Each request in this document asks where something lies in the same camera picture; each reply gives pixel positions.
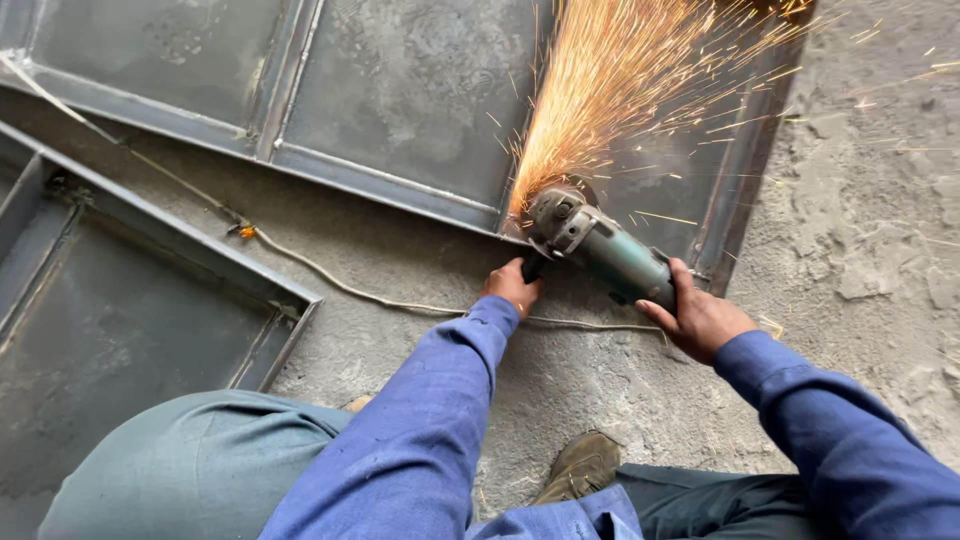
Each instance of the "angle grinder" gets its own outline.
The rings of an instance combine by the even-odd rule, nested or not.
[[[568,186],[547,187],[529,214],[534,222],[530,244],[537,252],[523,263],[525,282],[535,281],[548,260],[566,258],[612,289],[610,296],[617,303],[649,300],[677,314],[669,257],[636,241],[583,193]]]

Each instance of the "leg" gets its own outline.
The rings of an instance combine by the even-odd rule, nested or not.
[[[626,464],[616,480],[627,491],[647,540],[811,540],[834,538],[814,516],[796,475],[731,475]]]
[[[253,540],[352,416],[238,390],[158,405],[63,481],[38,537]]]

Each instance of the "blue sleeve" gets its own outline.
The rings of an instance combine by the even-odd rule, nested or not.
[[[488,296],[429,331],[260,538],[462,538],[496,366],[518,322],[510,302]]]
[[[732,339],[714,365],[851,538],[960,538],[960,476],[859,383],[762,331]]]

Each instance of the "glowing spark on floor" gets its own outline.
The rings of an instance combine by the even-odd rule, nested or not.
[[[650,217],[658,217],[658,218],[660,218],[660,219],[669,219],[670,221],[679,221],[679,222],[681,222],[681,223],[686,223],[686,224],[688,224],[688,225],[700,225],[700,224],[697,223],[696,221],[688,221],[688,220],[685,220],[685,219],[680,219],[679,217],[669,217],[669,216],[666,216],[666,215],[659,215],[659,214],[650,213],[650,212],[641,212],[640,210],[634,210],[634,212],[640,214],[641,216],[642,216],[642,215],[649,215]]]
[[[874,31],[870,32],[869,34],[867,34],[866,36],[861,37],[860,39],[858,39],[858,40],[855,42],[855,44],[863,43],[863,42],[866,41],[867,39],[870,39],[871,37],[876,36],[876,35],[879,34],[879,33],[880,33],[880,30],[874,30]]]

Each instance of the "brown boot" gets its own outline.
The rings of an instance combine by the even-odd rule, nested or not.
[[[553,464],[550,479],[532,505],[574,501],[613,482],[620,466],[620,447],[600,431],[573,439]]]

